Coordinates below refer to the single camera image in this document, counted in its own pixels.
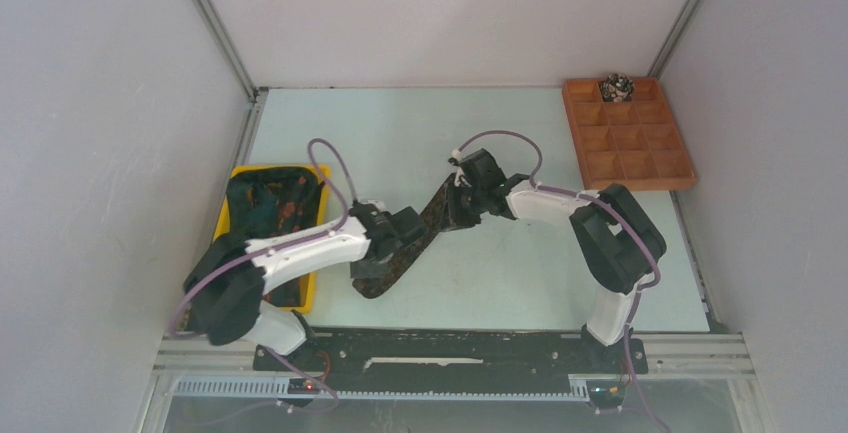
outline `wall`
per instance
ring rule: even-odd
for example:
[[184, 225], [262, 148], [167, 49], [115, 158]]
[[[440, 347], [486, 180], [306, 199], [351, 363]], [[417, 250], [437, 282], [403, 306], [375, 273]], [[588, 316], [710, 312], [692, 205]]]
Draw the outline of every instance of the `wall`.
[[848, 424], [848, 0], [706, 0], [663, 75], [712, 298], [779, 431]]
[[685, 0], [213, 0], [263, 86], [644, 74]]
[[128, 431], [245, 98], [191, 0], [0, 18], [0, 431]]

